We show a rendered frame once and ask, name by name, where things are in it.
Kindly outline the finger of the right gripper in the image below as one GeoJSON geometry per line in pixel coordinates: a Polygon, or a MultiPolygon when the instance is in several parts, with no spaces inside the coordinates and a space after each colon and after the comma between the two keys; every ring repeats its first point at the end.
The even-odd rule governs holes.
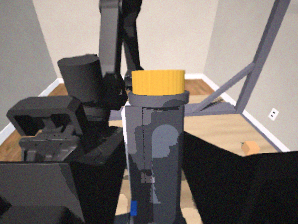
{"type": "Polygon", "coordinates": [[[21,161],[75,161],[87,154],[78,136],[22,137],[21,161]]]}

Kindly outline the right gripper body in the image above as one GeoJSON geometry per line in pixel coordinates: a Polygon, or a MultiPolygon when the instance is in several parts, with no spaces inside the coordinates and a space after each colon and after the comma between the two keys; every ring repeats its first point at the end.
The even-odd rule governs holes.
{"type": "MultiPolygon", "coordinates": [[[[85,143],[84,140],[89,128],[103,118],[94,113],[85,112],[82,102],[74,96],[28,97],[10,108],[6,116],[21,136],[35,136],[43,129],[36,137],[73,135],[82,139],[87,153],[98,147],[98,143],[94,145],[85,143]]],[[[103,122],[107,127],[106,122],[104,120],[103,122]]]]}

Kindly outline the grey metal overhead frame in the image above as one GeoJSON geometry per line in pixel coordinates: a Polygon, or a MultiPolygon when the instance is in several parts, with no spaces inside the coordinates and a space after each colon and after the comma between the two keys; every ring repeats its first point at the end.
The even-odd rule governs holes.
{"type": "Polygon", "coordinates": [[[239,73],[233,76],[230,80],[228,80],[225,84],[219,87],[216,91],[214,91],[211,95],[205,98],[202,102],[196,105],[193,109],[191,109],[192,112],[199,112],[200,110],[202,110],[204,107],[206,107],[208,104],[210,104],[212,101],[214,101],[216,98],[218,98],[225,91],[227,91],[229,88],[231,88],[247,75],[236,105],[234,107],[236,109],[235,114],[242,114],[244,112],[244,109],[249,101],[249,98],[253,92],[253,89],[257,83],[257,80],[272,48],[290,1],[291,0],[274,1],[271,13],[269,15],[253,61],[239,73]]]}

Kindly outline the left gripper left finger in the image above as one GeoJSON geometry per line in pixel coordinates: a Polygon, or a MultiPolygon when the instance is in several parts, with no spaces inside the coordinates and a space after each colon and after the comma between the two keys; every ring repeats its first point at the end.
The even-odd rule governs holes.
{"type": "Polygon", "coordinates": [[[114,224],[126,163],[123,130],[75,161],[0,161],[0,205],[65,206],[74,224],[114,224]]]}

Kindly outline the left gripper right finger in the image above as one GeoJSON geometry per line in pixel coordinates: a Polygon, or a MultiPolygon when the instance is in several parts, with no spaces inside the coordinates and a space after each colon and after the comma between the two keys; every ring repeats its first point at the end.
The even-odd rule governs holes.
{"type": "Polygon", "coordinates": [[[247,224],[264,182],[298,177],[298,151],[242,157],[184,131],[182,169],[203,224],[247,224]]]}

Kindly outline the small orange block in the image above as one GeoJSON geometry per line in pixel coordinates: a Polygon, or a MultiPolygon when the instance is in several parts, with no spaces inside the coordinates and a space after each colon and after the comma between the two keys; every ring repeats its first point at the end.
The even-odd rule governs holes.
{"type": "Polygon", "coordinates": [[[241,149],[243,150],[245,155],[258,153],[260,150],[259,146],[255,143],[255,141],[245,141],[241,149]]]}

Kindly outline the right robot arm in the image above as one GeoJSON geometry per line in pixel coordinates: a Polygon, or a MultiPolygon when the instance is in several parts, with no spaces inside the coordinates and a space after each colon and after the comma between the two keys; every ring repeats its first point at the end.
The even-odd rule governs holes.
{"type": "Polygon", "coordinates": [[[109,118],[111,110],[119,111],[125,106],[126,91],[133,91],[131,71],[144,70],[140,65],[136,25],[141,5],[142,0],[99,0],[99,55],[85,54],[57,61],[68,95],[79,99],[85,112],[100,116],[106,125],[108,121],[107,127],[103,120],[96,122],[86,134],[85,143],[100,146],[123,130],[109,126],[109,118]],[[124,79],[122,43],[127,64],[124,79]]]}

